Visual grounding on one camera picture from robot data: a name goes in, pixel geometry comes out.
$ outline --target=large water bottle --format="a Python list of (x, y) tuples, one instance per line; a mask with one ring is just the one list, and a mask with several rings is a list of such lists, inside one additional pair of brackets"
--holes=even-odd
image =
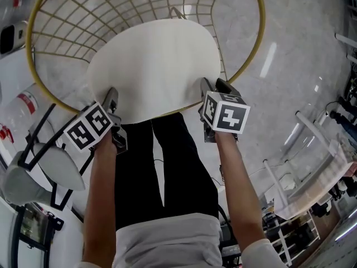
[(47, 111), (50, 102), (41, 89), (33, 84), (4, 108), (0, 108), (0, 139), (11, 143), (25, 138), (28, 130)]

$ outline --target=marble floor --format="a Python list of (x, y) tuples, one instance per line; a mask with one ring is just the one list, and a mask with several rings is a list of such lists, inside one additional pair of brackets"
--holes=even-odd
[[(268, 159), (279, 176), (286, 172), (281, 164), (289, 159), (303, 178), (327, 154), (317, 140), (312, 140), (312, 134), (295, 113), (301, 111), (312, 121), (321, 116), (325, 105), (342, 93), (350, 70), (346, 47), (334, 38), (336, 32), (346, 34), (348, 14), (343, 0), (264, 2), (267, 19), (263, 42), (247, 70), (233, 83), (251, 106), (238, 146), (258, 195), (273, 184), (263, 169), (264, 159)], [(216, 0), (213, 20), (226, 74), (230, 78), (248, 57), (257, 37), (257, 0)], [(49, 67), (41, 70), (47, 74), (54, 71)], [(80, 78), (75, 81), (77, 87), (81, 83)], [(67, 92), (63, 96), (66, 100), (75, 98), (70, 88), (61, 88), (64, 83), (54, 80), (52, 87)], [(222, 184), (218, 151), (215, 144), (204, 143), (197, 109), (194, 107), (182, 114), (202, 162), (209, 174)], [(329, 118), (324, 127), (331, 137), (340, 132)], [(155, 159), (161, 159), (162, 151), (157, 141), (153, 150)], [(84, 162), (84, 156), (74, 159), (78, 164)], [(162, 189), (162, 162), (156, 162), (156, 169)], [(87, 190), (76, 192), (73, 197), (73, 205), (81, 213), (85, 210), (89, 176), (87, 170), (83, 176)], [(219, 202), (226, 208), (224, 187), (216, 185), (220, 192)]]

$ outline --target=wooden floor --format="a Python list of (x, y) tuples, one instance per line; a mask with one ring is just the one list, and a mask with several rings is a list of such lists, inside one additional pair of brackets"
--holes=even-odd
[(315, 241), (307, 250), (304, 251), (304, 253), (296, 258), (291, 266), (292, 268), (298, 268), (303, 262), (305, 262), (313, 254), (313, 252), (318, 249), (341, 219), (334, 204), (332, 204), (332, 208), (328, 216), (321, 218), (312, 216), (312, 218), (315, 222), (317, 231), (319, 232), (320, 240)]

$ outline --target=forearm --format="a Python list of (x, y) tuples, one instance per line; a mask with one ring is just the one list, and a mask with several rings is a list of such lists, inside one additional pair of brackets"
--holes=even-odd
[(115, 256), (115, 158), (114, 151), (96, 150), (84, 218), (83, 261), (101, 268), (111, 267)]
[[(262, 211), (233, 135), (216, 132), (216, 141), (225, 180), (230, 220), (243, 250), (250, 242), (264, 238)], [(254, 230), (254, 233), (246, 235), (246, 230)]]

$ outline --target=white shirt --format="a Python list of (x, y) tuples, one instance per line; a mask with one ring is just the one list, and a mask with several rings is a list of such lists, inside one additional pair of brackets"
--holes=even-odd
[[(155, 219), (117, 231), (113, 268), (221, 267), (220, 224), (201, 213)], [(286, 268), (269, 240), (259, 240), (242, 253), (244, 268)], [(81, 262), (77, 268), (99, 268)]]

